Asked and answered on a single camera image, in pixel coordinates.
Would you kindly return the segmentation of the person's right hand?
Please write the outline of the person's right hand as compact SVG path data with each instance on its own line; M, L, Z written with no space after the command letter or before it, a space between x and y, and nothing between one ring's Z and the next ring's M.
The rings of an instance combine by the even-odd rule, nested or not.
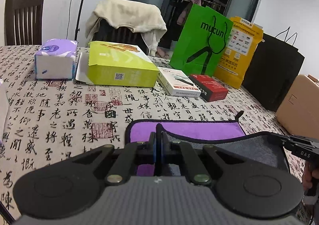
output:
M302 176L302 185L304 190L308 190L312 188L312 178L316 177L316 170L311 170L310 163L305 162L304 165L304 173Z

